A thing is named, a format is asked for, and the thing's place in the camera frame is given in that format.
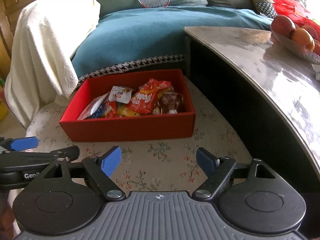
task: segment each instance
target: houndstooth trim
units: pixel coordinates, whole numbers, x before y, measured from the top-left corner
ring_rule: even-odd
[[[169,62],[179,62],[184,60],[185,60],[184,54],[176,54],[176,55],[149,57],[149,58],[125,62],[118,65],[113,65],[113,66],[102,68],[97,71],[91,72],[89,74],[83,75],[78,79],[78,85],[76,88],[78,88],[87,78],[118,74],[118,73],[127,72],[129,70],[137,69],[137,68],[142,68],[145,66],[161,64],[161,63],[169,63]]]

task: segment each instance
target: circular cap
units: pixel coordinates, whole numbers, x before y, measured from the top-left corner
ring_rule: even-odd
[[[55,213],[66,210],[72,205],[73,197],[62,191],[51,191],[36,199],[37,208],[44,212]]]
[[[119,198],[122,196],[122,192],[120,190],[109,190],[107,192],[107,196],[110,197],[110,198]]]
[[[101,199],[92,189],[73,182],[49,181],[38,184],[41,187],[28,185],[25,194],[19,194],[14,200],[13,213],[23,228],[39,235],[64,235],[84,227],[96,217]]]
[[[195,191],[195,196],[198,198],[207,198],[211,196],[210,191],[205,190],[205,189],[199,189]]]
[[[252,192],[247,195],[245,202],[249,207],[260,212],[273,212],[283,205],[282,198],[270,191]]]

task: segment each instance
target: marble table top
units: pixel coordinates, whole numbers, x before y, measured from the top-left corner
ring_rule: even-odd
[[[320,81],[305,60],[271,38],[271,32],[234,27],[184,31],[242,75],[286,122],[320,179]]]

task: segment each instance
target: fruit bowl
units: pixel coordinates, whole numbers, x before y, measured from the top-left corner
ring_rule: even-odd
[[[277,38],[277,40],[285,46],[288,50],[293,52],[295,55],[297,55],[300,58],[303,58],[307,60],[308,62],[316,65],[320,65],[320,56],[318,56],[316,53],[312,52],[311,50],[306,49],[304,46],[301,46],[300,44],[287,39],[286,37],[276,33],[273,31],[271,27],[271,31],[273,35]]]

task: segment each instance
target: gray gripper base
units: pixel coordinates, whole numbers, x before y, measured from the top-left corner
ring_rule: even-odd
[[[23,232],[16,240],[301,240],[291,232],[276,237],[251,236],[226,224],[210,203],[186,192],[132,192],[108,203],[87,227],[63,236]]]

